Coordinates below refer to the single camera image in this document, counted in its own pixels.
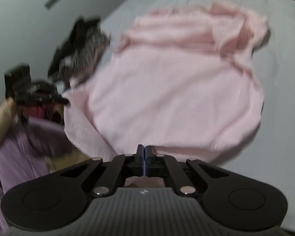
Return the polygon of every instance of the bed sheet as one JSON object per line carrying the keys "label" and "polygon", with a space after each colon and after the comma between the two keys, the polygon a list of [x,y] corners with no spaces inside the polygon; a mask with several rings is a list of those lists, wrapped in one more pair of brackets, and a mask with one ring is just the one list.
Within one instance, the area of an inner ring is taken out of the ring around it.
{"label": "bed sheet", "polygon": [[[261,125],[243,146],[216,164],[279,188],[289,202],[282,227],[295,231],[295,1],[222,0],[254,9],[269,18],[264,45],[253,55],[254,72],[263,85]],[[110,60],[118,37],[139,15],[154,8],[210,5],[212,0],[127,0],[101,24],[112,35],[98,70]]]}

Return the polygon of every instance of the pink garment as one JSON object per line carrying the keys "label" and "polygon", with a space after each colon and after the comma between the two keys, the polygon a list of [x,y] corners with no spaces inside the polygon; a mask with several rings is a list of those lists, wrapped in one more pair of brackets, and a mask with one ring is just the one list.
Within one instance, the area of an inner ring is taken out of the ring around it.
{"label": "pink garment", "polygon": [[266,32],[266,17],[219,2],[138,18],[111,62],[67,92],[68,138],[104,160],[144,144],[179,161],[211,161],[260,123],[251,54]]}

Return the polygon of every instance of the purple clothing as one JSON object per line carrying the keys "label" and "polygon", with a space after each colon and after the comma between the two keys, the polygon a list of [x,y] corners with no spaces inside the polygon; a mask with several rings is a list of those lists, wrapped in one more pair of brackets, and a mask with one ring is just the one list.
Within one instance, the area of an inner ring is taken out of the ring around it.
{"label": "purple clothing", "polygon": [[[45,156],[61,156],[71,149],[63,127],[56,123],[30,118],[24,126],[13,126],[0,146],[0,199],[12,187],[48,174]],[[0,235],[6,229],[0,210]]]}

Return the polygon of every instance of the white logo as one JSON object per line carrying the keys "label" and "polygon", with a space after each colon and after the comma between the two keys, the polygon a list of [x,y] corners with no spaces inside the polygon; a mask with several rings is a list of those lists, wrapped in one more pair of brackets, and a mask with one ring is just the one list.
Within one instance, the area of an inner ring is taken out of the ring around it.
{"label": "white logo", "polygon": [[149,192],[148,190],[144,189],[143,191],[140,191],[140,194],[145,195],[145,194],[147,194],[148,192]]}

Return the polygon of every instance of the black robotic device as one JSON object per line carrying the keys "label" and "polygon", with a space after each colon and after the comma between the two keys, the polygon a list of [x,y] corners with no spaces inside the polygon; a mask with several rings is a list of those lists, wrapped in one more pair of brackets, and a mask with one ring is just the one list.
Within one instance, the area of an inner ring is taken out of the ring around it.
{"label": "black robotic device", "polygon": [[[124,187],[131,176],[161,177],[165,188]],[[287,235],[287,201],[275,187],[142,145],[18,185],[1,210],[6,235]]]}

